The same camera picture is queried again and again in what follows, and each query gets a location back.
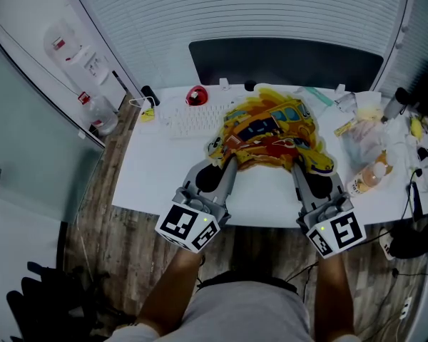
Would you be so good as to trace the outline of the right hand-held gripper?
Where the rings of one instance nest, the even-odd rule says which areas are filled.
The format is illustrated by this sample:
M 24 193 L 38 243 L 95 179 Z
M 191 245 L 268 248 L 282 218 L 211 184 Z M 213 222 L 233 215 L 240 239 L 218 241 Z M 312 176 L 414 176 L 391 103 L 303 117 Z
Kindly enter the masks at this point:
M 358 222 L 350 196 L 344 192 L 337 173 L 330 176 L 306 173 L 305 167 L 296 162 L 292 176 L 303 208 L 297 223 L 323 259 L 366 240 L 365 226 Z M 314 201 L 333 197 L 315 209 L 312 206 Z

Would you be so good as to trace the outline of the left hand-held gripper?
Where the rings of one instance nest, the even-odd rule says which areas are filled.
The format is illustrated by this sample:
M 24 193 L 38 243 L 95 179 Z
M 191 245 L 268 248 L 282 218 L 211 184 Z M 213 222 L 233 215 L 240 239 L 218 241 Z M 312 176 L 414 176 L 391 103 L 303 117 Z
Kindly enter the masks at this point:
M 201 252 L 231 218 L 225 201 L 233 190 L 238 160 L 231 156 L 222 170 L 201 161 L 188 172 L 171 203 L 158 218 L 155 231 L 168 242 L 192 253 Z M 212 200 L 199 192 L 213 192 Z

